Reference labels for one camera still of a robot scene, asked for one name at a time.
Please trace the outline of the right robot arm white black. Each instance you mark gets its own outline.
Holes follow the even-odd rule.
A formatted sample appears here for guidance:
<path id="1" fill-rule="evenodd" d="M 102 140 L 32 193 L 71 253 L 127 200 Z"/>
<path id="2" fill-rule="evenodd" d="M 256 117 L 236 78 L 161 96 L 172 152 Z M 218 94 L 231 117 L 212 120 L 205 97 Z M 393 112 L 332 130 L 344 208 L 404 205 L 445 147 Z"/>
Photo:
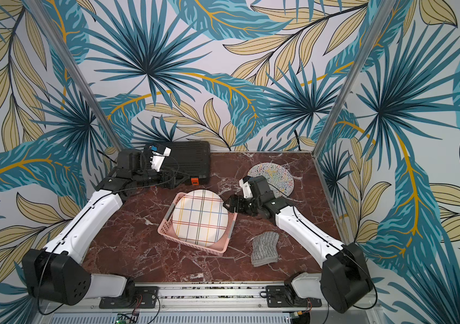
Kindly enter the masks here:
<path id="1" fill-rule="evenodd" d="M 345 313 L 377 290 L 357 244 L 344 244 L 318 228 L 287 196 L 276 197 L 276 187 L 265 177 L 246 176 L 239 185 L 242 194 L 233 194 L 224 202 L 228 211 L 271 221 L 319 264 L 319 274 L 300 273 L 285 282 L 288 297 L 321 299 L 336 312 Z"/>

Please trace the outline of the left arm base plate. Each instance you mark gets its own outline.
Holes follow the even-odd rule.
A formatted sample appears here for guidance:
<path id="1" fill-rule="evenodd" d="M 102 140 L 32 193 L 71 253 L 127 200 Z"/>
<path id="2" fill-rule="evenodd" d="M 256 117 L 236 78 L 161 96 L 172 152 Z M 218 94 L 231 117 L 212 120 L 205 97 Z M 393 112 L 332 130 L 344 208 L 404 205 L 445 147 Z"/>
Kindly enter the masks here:
<path id="1" fill-rule="evenodd" d="M 122 296 L 102 297 L 100 309 L 154 309 L 157 303 L 158 286 L 136 286 Z"/>

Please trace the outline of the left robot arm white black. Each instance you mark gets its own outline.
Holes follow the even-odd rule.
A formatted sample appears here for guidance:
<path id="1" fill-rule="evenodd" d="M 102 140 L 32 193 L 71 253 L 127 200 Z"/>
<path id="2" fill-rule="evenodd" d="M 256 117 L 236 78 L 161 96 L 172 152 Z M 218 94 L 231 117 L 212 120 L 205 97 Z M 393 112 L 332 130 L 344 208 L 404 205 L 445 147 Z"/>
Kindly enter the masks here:
<path id="1" fill-rule="evenodd" d="M 122 275 L 91 274 L 84 257 L 102 227 L 139 189 L 174 184 L 177 168 L 164 171 L 171 149 L 148 144 L 142 150 L 124 149 L 116 166 L 96 186 L 84 208 L 54 239 L 22 258 L 28 294 L 37 302 L 73 306 L 84 299 L 114 298 L 132 302 L 135 283 Z"/>

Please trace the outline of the white plaid striped plate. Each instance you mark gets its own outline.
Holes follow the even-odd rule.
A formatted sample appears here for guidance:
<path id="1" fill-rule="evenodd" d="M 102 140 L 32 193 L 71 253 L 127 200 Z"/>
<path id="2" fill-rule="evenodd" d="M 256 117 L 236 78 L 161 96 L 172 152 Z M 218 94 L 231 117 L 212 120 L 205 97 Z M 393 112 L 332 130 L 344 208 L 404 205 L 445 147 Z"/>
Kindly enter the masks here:
<path id="1" fill-rule="evenodd" d="M 194 190 L 180 198 L 172 215 L 176 236 L 184 242 L 209 247 L 224 235 L 229 212 L 221 197 L 209 190 Z"/>

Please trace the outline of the grey microfibre cloth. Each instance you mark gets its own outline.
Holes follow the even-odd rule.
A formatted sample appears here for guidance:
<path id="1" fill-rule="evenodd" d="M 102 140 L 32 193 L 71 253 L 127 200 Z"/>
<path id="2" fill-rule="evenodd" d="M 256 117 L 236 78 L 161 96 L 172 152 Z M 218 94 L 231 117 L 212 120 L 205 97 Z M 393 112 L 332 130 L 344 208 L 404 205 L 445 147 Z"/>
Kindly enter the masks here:
<path id="1" fill-rule="evenodd" d="M 277 243 L 279 234 L 277 232 L 265 232 L 254 238 L 252 242 L 251 262 L 254 267 L 260 267 L 279 260 Z"/>

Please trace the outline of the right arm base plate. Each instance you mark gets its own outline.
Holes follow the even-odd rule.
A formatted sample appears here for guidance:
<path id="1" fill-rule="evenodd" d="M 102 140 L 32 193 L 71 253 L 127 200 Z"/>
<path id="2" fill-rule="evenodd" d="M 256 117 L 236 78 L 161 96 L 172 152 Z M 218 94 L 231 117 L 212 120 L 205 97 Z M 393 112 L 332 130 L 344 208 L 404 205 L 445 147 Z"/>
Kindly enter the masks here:
<path id="1" fill-rule="evenodd" d="M 318 298 L 301 298 L 288 286 L 267 286 L 259 293 L 264 298 L 269 308 L 304 308 L 312 309 L 321 307 L 322 301 Z"/>

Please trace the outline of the colourful squiggle pattern plate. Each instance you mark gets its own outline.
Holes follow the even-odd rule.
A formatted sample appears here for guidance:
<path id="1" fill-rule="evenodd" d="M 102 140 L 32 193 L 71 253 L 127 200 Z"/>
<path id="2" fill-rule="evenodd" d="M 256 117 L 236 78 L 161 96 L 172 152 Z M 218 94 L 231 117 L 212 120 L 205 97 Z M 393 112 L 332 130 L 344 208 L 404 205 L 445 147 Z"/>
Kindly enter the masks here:
<path id="1" fill-rule="evenodd" d="M 289 197 L 293 193 L 294 179 L 290 172 L 276 163 L 259 163 L 248 171 L 248 176 L 264 176 L 275 196 Z"/>

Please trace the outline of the pink plastic basket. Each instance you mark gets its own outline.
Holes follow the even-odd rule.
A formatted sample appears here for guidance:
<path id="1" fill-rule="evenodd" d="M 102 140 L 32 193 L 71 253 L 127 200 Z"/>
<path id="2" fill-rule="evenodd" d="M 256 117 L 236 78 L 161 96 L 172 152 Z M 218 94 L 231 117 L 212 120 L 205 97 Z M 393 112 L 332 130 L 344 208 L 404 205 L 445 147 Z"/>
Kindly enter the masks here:
<path id="1" fill-rule="evenodd" d="M 167 240 L 223 256 L 237 216 L 229 212 L 222 198 L 212 191 L 179 193 L 161 221 L 158 233 Z"/>

